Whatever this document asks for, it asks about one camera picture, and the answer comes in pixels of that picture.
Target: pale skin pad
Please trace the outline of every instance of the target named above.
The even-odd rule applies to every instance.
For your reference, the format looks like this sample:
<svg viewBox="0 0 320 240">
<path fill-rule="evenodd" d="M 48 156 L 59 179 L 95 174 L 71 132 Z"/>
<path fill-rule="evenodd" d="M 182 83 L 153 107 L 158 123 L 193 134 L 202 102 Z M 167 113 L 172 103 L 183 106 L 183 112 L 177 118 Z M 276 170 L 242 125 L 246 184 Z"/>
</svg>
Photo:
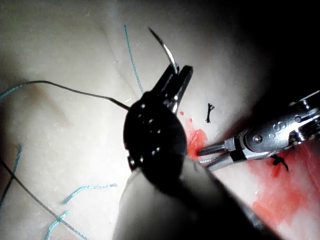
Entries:
<svg viewBox="0 0 320 240">
<path fill-rule="evenodd" d="M 0 91 L 25 81 L 47 80 L 131 105 L 141 97 L 125 39 L 127 25 L 134 62 L 143 89 L 150 90 L 168 66 L 151 27 L 178 64 L 194 67 L 178 115 L 192 118 L 208 143 L 216 141 L 267 90 L 268 53 L 250 39 L 238 41 L 237 24 L 219 25 L 214 7 L 184 1 L 2 0 L 0 3 Z M 208 103 L 215 106 L 206 123 Z M 123 146 L 126 111 L 101 99 L 49 85 L 19 89 L 0 103 L 1 157 L 12 168 L 15 145 L 23 144 L 16 175 L 41 201 L 90 239 L 111 239 L 119 202 L 131 175 Z M 9 175 L 0 167 L 1 193 Z M 257 200 L 257 178 L 246 164 L 216 175 L 248 206 Z M 84 190 L 67 205 L 61 201 L 81 186 L 118 187 Z M 299 213 L 294 225 L 277 230 L 298 239 L 316 238 Z M 14 181 L 0 212 L 3 240 L 41 240 L 55 219 Z M 77 236 L 59 224 L 52 240 Z"/>
</svg>

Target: red blood stain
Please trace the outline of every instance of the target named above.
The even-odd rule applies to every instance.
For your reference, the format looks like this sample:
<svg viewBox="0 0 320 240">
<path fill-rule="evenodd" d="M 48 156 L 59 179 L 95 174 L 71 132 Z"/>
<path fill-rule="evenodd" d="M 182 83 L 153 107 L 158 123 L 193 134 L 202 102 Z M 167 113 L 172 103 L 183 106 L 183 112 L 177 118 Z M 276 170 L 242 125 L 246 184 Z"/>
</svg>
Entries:
<svg viewBox="0 0 320 240">
<path fill-rule="evenodd" d="M 298 210 L 306 211 L 320 229 L 319 155 L 302 144 L 279 156 L 284 157 L 289 171 L 282 163 L 274 166 L 273 159 L 247 162 L 263 189 L 253 210 L 274 227 L 282 222 L 290 226 Z"/>
<path fill-rule="evenodd" d="M 208 140 L 202 129 L 195 129 L 192 121 L 185 121 L 185 133 L 187 144 L 187 155 L 192 159 L 199 159 L 197 151 L 204 147 Z"/>
</svg>

